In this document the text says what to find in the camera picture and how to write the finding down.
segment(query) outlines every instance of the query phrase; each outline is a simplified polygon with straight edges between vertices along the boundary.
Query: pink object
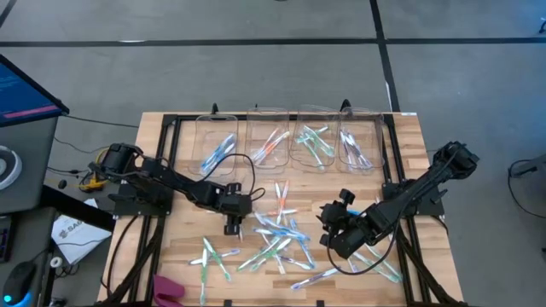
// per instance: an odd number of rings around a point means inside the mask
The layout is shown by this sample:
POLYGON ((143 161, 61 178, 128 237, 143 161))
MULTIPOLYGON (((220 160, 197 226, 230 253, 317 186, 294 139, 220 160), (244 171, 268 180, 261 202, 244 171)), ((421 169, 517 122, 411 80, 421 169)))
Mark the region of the pink object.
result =
POLYGON ((177 300, 184 297, 186 290, 170 279, 154 276, 154 302, 160 307, 183 307, 177 300))

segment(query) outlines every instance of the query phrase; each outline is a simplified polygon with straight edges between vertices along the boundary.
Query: white paper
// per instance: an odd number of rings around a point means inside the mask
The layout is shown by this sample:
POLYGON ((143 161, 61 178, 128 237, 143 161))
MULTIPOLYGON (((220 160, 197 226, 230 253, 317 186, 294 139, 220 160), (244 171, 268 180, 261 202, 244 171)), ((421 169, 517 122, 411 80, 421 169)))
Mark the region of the white paper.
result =
MULTIPOLYGON (((86 200, 84 203, 97 208, 94 199, 86 200)), ((112 233, 109 231, 64 215, 61 215, 53 223, 53 230, 51 232, 51 238, 59 246, 62 254, 70 264, 77 263, 110 235, 112 233), (93 240, 97 240, 97 242, 84 246, 62 245, 62 243, 84 244, 93 240)))

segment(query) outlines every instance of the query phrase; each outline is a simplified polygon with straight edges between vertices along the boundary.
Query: wooden tabletop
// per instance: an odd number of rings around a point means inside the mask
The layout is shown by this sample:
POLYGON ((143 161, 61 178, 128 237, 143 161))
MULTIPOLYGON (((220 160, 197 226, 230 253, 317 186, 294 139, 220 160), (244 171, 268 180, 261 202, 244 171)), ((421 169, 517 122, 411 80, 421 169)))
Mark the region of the wooden tabletop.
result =
MULTIPOLYGON (((406 177, 417 178, 429 166, 419 120, 414 114, 395 113, 393 116, 406 177)), ((144 113, 142 115, 136 145, 146 155, 155 155, 162 117, 163 113, 144 113)), ((244 152, 245 132, 246 123, 240 122, 237 144, 239 153, 244 152)), ((390 165, 394 169, 388 133, 385 134, 385 139, 390 165)), ((184 122, 178 143, 176 170, 188 177, 199 178, 189 171, 193 164, 192 148, 194 147, 194 140, 195 123, 184 122)), ((165 152, 169 152, 169 144, 167 144, 165 152)), ((311 238, 309 248, 317 261, 316 269, 304 271, 298 266, 284 263, 287 273, 280 275, 276 267, 276 261, 271 259, 256 272, 250 272, 248 269, 235 272, 237 266, 264 246, 261 236, 252 232, 252 228, 258 226, 257 220, 248 217, 243 221, 242 227, 245 235, 243 242, 240 242, 234 236, 224 236, 223 216, 198 209, 188 202, 182 194, 176 193, 172 214, 166 219, 158 274, 185 286, 186 295, 180 300, 180 303, 199 305, 201 267, 188 265, 188 260, 201 257, 203 251, 202 237, 206 236, 218 253, 227 252, 232 248, 241 249, 241 254, 224 259, 224 265, 232 274, 232 282, 225 280, 223 272, 213 261, 209 262, 211 266, 208 270, 208 282, 206 284, 207 305, 222 305, 225 299, 232 299, 235 306, 316 305, 317 300, 324 300, 326 305, 405 305, 402 283, 393 283, 375 271, 360 276, 337 274, 298 291, 290 289, 290 286, 295 282, 332 268, 332 265, 328 262, 325 247, 319 244, 319 238, 324 234, 321 223, 315 217, 315 215, 320 215, 321 210, 319 207, 331 203, 332 200, 337 200, 342 188, 348 188, 356 195, 357 198, 352 209, 357 211, 365 209, 374 203, 376 198, 381 197, 380 186, 384 182, 381 169, 367 175, 350 174, 341 171, 343 165, 340 165, 340 163, 339 159, 336 159, 326 172, 317 174, 302 171, 294 164, 294 161, 290 160, 282 173, 270 174, 258 171, 256 178, 256 187, 263 187, 267 191, 262 199, 253 204, 258 211, 275 209, 274 182, 281 182, 282 187, 286 180, 290 180, 286 207, 287 209, 296 208, 299 210, 292 217, 298 221, 301 231, 311 238)), ((249 170, 249 166, 241 160, 238 160, 235 164, 233 175, 245 188, 250 186, 252 180, 249 170)), ((395 170, 392 170, 392 178, 397 178, 395 170)), ((107 266, 104 271, 105 278, 113 248, 121 231, 130 219, 130 217, 123 217, 116 223, 107 266)), ((415 221, 425 264, 447 293, 455 299, 462 300, 461 289, 445 230, 431 217, 416 217, 415 221)), ((123 280, 135 261, 141 225, 142 218, 139 217, 120 245, 113 267, 112 281, 114 287, 123 280)), ((384 240, 376 247, 384 252, 387 245, 388 240, 384 240)), ((365 257, 376 260, 365 248, 361 248, 359 251, 365 257)), ((301 262, 306 261, 306 257, 297 242, 291 243, 285 254, 301 262)), ((332 255, 338 265, 347 270, 349 269, 345 260, 337 257, 335 252, 332 252, 332 255)), ((392 249, 388 262, 398 268, 396 248, 392 249)), ((360 269, 367 267, 358 261, 354 261, 354 263, 360 269)), ((415 269, 411 262, 409 262, 409 266, 415 299, 418 300, 421 295, 418 293, 419 287, 415 269)), ((142 270, 139 298, 144 296, 147 279, 148 265, 142 270)), ((98 299, 104 299, 105 297, 106 291, 102 288, 98 299)))

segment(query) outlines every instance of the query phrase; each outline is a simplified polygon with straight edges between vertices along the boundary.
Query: clear plastic bin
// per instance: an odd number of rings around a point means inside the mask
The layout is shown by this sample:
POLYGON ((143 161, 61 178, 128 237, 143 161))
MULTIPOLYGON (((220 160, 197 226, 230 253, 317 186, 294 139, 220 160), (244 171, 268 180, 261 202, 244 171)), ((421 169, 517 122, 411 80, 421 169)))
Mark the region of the clear plastic bin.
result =
POLYGON ((245 154, 258 171, 282 171, 288 163, 288 110, 255 107, 247 112, 245 154))
POLYGON ((292 134, 290 157, 294 163, 304 166, 304 170, 325 172, 335 161, 339 131, 340 112, 301 105, 292 134))
MULTIPOLYGON (((194 151, 189 171, 204 177, 219 160, 237 152, 238 121, 233 115, 201 115, 195 120, 194 151)), ((222 161, 210 177, 226 177, 235 169, 235 156, 222 161)))
POLYGON ((338 145, 341 171, 366 174, 383 167, 382 125, 381 113, 358 107, 341 110, 338 145))

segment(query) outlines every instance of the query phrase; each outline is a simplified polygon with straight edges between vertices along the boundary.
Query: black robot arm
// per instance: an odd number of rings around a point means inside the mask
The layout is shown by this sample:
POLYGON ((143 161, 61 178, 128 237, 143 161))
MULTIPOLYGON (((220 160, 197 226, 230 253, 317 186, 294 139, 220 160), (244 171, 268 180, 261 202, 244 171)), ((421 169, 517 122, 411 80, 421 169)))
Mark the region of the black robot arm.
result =
POLYGON ((225 235, 238 235, 242 219, 252 212, 251 195, 241 194, 240 183, 224 186, 206 180, 192 180, 163 165, 162 159, 144 156, 136 146, 112 144, 102 162, 91 163, 89 167, 110 180, 127 181, 149 204, 161 201, 160 194, 152 192, 157 183, 178 191, 199 208, 226 215, 225 235), (142 158, 141 166, 136 164, 139 158, 142 158))
POLYGON ((392 233, 405 212, 414 212, 421 198, 440 183, 450 179, 464 179, 474 172, 479 158, 459 142, 449 142, 433 158, 433 164, 419 179, 397 191, 396 197, 373 204, 360 214, 353 214, 347 206, 354 200, 354 194, 342 190, 342 202, 335 200, 322 208, 318 217, 323 235, 321 244, 333 248, 338 255, 347 259, 360 246, 375 245, 392 233))

